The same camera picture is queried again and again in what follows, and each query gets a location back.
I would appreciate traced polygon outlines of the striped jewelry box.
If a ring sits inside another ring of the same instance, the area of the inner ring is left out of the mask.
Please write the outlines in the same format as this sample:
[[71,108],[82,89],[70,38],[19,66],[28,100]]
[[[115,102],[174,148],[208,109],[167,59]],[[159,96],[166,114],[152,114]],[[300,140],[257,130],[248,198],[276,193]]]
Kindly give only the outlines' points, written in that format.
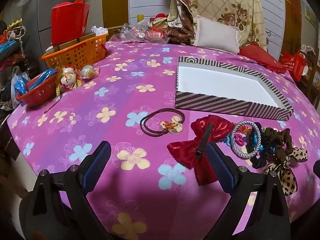
[[175,107],[287,121],[293,108],[263,74],[231,63],[180,57]]

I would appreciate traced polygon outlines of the red cushion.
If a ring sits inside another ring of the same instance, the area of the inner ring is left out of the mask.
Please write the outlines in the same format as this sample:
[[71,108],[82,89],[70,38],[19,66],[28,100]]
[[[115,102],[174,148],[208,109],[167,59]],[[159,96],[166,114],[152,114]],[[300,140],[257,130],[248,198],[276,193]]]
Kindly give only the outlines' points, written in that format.
[[238,54],[256,61],[261,66],[273,72],[279,74],[284,74],[286,72],[286,69],[283,67],[283,65],[267,51],[261,48],[257,43],[252,43],[240,48]]

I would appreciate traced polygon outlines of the small red plastic basket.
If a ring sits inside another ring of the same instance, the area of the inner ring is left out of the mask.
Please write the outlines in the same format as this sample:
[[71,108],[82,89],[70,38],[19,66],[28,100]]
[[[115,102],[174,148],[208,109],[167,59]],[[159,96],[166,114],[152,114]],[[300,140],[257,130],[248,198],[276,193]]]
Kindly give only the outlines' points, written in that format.
[[16,100],[29,108],[39,107],[56,96],[56,77],[57,70],[54,68],[44,71],[29,81],[19,76],[14,83]]

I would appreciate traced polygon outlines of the grey refrigerator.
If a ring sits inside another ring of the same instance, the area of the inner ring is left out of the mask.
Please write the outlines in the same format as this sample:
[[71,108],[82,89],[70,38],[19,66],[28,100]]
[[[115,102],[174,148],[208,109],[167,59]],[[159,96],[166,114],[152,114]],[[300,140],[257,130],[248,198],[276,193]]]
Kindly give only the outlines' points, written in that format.
[[[75,0],[29,0],[22,7],[23,25],[29,38],[25,52],[32,60],[37,61],[51,43],[52,7],[62,2]],[[86,33],[92,26],[103,26],[102,0],[83,0],[90,5]]]

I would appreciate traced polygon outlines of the red gift bag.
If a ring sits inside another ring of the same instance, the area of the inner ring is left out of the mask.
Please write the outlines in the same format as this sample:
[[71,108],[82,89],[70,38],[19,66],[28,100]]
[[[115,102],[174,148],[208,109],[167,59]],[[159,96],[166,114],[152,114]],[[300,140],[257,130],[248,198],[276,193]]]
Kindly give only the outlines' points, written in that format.
[[86,30],[89,10],[90,4],[82,0],[54,6],[51,20],[52,45],[80,38]]

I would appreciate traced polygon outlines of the round ornament ball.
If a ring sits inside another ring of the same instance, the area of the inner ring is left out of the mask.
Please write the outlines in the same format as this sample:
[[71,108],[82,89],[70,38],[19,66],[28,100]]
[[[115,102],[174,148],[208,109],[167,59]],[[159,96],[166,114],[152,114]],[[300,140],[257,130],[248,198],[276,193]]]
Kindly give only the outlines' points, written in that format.
[[90,64],[84,66],[80,72],[81,78],[90,80],[99,75],[99,72]]

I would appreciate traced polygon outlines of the white pillow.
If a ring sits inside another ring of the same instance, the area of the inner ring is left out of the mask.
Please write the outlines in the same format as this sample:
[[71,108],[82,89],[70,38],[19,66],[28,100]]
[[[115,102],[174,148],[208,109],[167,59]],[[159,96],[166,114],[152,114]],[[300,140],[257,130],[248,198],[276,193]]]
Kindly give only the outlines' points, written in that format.
[[237,54],[239,49],[238,29],[197,15],[194,46],[223,50]]

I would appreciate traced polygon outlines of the wooden chair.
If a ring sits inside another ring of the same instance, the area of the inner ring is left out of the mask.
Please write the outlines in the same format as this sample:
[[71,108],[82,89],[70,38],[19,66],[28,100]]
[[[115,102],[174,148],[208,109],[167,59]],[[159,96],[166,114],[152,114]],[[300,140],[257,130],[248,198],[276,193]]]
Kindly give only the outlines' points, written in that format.
[[319,48],[315,49],[315,52],[308,51],[307,53],[302,52],[305,56],[305,61],[307,63],[308,70],[305,75],[301,77],[299,82],[300,88],[303,94],[311,102],[315,109],[319,106],[319,83],[314,83],[316,73],[319,73]]

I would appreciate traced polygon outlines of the clear plastic bag pile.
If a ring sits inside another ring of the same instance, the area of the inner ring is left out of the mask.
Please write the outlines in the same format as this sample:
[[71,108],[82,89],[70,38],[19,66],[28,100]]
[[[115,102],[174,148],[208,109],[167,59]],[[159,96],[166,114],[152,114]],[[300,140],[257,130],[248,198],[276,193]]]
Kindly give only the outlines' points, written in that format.
[[125,23],[115,30],[109,41],[167,44],[169,37],[166,29],[152,27],[148,20],[141,20],[134,25]]

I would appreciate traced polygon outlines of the floral beige quilt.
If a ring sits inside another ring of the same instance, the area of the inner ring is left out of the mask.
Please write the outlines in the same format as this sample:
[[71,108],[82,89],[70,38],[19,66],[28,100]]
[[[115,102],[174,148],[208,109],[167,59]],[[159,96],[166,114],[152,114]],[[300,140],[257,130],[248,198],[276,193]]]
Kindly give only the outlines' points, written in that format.
[[241,47],[256,43],[267,48],[260,0],[171,0],[167,18],[170,42],[192,44],[198,15],[236,27]]

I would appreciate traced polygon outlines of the pink floral bedspread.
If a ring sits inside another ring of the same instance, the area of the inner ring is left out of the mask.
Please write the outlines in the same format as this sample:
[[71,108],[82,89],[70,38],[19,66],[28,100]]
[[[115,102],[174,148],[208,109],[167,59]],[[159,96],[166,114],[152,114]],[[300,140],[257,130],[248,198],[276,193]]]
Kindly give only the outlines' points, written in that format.
[[108,42],[97,62],[99,75],[38,109],[18,106],[8,126],[34,172],[61,172],[79,165],[102,141],[111,157],[87,198],[103,226],[124,239],[202,239],[229,201],[218,182],[199,186],[193,169],[167,149],[193,140],[190,125],[206,112],[175,107],[178,59],[231,63],[260,72],[287,98],[287,121],[253,118],[263,128],[290,129],[294,147],[308,160],[293,167],[298,191],[287,197],[296,220],[319,199],[313,165],[319,159],[319,114],[288,73],[278,74],[251,59],[191,46]]

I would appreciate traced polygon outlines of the red shopping bag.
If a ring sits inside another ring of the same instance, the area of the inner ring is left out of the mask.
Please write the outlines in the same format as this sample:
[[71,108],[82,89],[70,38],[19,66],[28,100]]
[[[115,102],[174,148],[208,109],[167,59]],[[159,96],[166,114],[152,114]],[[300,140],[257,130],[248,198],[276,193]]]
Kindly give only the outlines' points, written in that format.
[[294,55],[288,52],[283,52],[281,58],[281,64],[283,67],[289,71],[291,77],[295,82],[300,82],[303,70],[307,66],[304,54],[299,50]]

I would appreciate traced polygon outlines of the red bow hair clip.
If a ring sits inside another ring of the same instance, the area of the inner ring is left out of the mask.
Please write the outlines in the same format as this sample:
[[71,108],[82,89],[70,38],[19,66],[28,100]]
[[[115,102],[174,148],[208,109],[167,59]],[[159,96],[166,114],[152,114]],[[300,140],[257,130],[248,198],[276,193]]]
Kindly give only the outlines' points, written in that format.
[[178,163],[194,169],[199,186],[214,183],[217,177],[206,157],[206,146],[225,138],[234,124],[220,116],[208,115],[192,122],[190,127],[195,134],[193,140],[171,142],[167,149]]

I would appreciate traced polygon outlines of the brown scrunchie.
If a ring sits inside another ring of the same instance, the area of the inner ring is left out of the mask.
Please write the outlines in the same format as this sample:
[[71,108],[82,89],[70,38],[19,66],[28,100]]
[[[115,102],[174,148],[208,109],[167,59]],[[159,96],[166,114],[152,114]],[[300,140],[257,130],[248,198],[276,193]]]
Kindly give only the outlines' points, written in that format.
[[271,127],[267,127],[264,130],[261,142],[263,144],[262,156],[266,157],[269,162],[281,164],[286,160],[287,156],[293,153],[289,128],[276,131]]

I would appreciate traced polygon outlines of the black scrunchie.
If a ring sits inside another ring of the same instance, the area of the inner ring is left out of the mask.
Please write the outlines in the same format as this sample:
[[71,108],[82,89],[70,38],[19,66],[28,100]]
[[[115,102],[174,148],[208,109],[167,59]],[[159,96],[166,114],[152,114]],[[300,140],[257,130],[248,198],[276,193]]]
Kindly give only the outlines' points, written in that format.
[[[256,126],[259,128],[261,135],[261,145],[257,154],[250,158],[253,168],[260,169],[267,165],[268,160],[274,155],[274,147],[272,146],[269,138],[265,135],[265,131],[259,122],[255,122]],[[247,152],[252,152],[257,145],[257,135],[256,131],[253,130],[247,138],[246,150]]]

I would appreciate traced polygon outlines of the santa plush toy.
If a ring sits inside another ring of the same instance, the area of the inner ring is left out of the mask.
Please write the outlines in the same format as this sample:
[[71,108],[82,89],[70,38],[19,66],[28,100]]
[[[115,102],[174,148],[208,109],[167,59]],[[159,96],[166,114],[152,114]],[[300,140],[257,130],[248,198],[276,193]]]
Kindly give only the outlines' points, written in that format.
[[150,18],[150,26],[158,29],[167,29],[167,19],[168,15],[163,13],[157,14],[154,18]]

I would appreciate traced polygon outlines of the leopard print bow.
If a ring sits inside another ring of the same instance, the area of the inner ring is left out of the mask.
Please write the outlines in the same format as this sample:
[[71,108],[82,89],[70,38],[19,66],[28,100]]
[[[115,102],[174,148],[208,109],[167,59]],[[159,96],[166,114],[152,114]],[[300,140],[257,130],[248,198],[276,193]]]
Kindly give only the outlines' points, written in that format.
[[284,161],[270,162],[264,170],[264,174],[275,173],[279,178],[283,193],[290,196],[298,191],[296,176],[292,168],[308,160],[308,151],[304,148],[295,147],[293,152],[287,155]]

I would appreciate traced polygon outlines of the orange plastic basket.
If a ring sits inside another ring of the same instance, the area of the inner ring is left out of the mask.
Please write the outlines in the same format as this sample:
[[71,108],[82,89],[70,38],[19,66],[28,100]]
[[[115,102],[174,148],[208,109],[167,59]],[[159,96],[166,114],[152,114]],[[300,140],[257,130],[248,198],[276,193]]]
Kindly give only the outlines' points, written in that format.
[[95,36],[39,58],[44,61],[48,68],[57,68],[72,65],[76,69],[93,65],[107,56],[106,38],[107,34]]

